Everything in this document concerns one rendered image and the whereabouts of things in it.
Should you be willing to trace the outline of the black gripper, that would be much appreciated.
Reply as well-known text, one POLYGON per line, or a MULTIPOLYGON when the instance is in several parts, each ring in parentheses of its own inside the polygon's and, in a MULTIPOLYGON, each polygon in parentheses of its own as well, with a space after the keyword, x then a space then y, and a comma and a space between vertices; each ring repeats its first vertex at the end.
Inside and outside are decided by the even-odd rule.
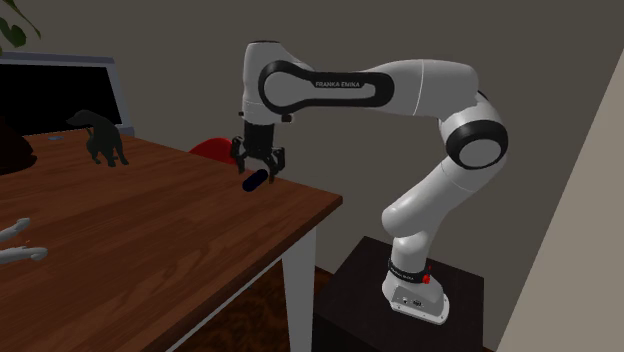
POLYGON ((258 125, 246 121, 243 138, 235 136, 231 140, 230 157, 235 160, 238 173, 245 171, 245 159, 264 159, 269 168, 269 183, 272 184, 277 174, 285 167, 285 148, 273 147, 273 124, 258 125))

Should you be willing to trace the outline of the dark blue cylinder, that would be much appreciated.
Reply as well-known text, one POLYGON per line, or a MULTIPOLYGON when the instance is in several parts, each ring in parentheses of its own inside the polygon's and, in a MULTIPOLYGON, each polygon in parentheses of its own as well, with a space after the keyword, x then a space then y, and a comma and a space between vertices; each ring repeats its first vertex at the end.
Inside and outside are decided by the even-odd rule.
POLYGON ((258 169, 246 178, 242 183, 245 192, 252 192, 264 183, 269 177, 269 172, 265 169, 258 169))

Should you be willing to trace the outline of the red chair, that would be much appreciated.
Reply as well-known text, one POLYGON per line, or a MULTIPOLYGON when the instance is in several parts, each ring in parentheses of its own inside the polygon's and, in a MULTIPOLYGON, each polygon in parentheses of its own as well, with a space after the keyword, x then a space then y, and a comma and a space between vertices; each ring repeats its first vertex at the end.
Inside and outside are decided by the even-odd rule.
POLYGON ((229 139, 215 137, 199 143, 190 150, 190 153, 211 160, 235 165, 236 160, 231 156, 231 148, 232 142, 229 139))

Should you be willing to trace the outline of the wooden table with white legs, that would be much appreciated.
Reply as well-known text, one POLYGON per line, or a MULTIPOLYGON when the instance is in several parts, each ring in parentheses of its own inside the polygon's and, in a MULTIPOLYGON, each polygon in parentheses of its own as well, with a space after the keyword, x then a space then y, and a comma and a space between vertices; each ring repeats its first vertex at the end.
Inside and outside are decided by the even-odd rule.
POLYGON ((0 176, 0 229, 40 261, 0 265, 0 352, 165 352, 337 207, 287 180, 247 193, 233 166, 125 137, 95 164, 80 131, 30 138, 36 163, 0 176))

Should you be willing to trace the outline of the black dog figure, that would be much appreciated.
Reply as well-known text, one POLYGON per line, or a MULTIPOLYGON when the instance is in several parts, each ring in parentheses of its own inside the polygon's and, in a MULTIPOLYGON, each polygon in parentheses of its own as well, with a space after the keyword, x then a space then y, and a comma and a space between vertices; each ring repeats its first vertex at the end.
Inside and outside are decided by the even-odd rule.
POLYGON ((66 122, 74 127, 83 127, 89 138, 86 149, 96 164, 101 164, 98 155, 101 154, 109 167, 116 166, 116 160, 123 165, 129 161, 123 152, 123 143, 119 129, 107 118, 90 110, 79 110, 66 122))

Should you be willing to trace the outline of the dark robot stand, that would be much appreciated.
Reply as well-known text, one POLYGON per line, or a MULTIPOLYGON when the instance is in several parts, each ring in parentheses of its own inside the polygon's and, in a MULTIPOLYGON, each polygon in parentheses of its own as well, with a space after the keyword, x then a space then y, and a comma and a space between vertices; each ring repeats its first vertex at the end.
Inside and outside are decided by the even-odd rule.
POLYGON ((431 324, 391 309, 381 285, 391 246, 364 237, 314 301, 312 352, 484 352, 484 279, 429 259, 450 301, 431 324))

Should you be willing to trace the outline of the grey framed black screen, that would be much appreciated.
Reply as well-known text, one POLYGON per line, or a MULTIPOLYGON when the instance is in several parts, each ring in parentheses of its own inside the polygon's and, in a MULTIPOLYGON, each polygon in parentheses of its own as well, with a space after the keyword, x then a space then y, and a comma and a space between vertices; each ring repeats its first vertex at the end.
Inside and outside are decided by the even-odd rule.
POLYGON ((135 134, 115 60, 30 52, 0 56, 0 117, 24 136, 71 130, 66 120, 86 109, 135 134))

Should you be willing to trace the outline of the dark brown round vase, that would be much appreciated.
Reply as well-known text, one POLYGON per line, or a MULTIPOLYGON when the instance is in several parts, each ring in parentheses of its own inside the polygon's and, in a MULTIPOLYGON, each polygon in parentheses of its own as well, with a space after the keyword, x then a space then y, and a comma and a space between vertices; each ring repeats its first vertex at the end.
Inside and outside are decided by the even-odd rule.
POLYGON ((29 142, 0 116, 0 175, 22 171, 36 161, 37 156, 29 142))

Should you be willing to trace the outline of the green leafy plant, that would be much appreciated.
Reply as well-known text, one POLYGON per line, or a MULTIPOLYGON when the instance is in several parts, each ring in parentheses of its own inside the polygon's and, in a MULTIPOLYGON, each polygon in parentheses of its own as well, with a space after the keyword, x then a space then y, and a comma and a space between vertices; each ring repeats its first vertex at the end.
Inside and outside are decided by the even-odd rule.
MULTIPOLYGON (((38 39, 42 38, 40 30, 28 19, 15 3, 15 0, 0 0, 8 8, 10 8, 19 18, 25 21, 34 31, 38 39)), ((17 24, 9 23, 5 18, 0 16, 0 33, 14 47, 19 48, 27 43, 28 36, 25 31, 17 24)))

